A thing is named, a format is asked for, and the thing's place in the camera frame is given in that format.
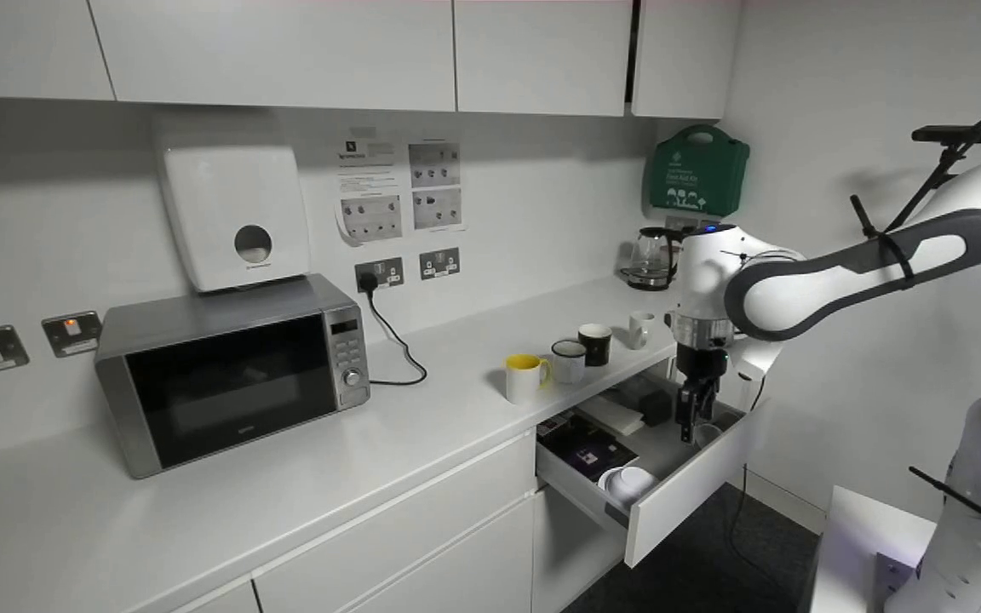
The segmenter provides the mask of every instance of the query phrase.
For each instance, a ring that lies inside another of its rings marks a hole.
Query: dark floor
[[[643,564],[617,564],[565,613],[796,613],[815,547],[811,533],[721,486]]]

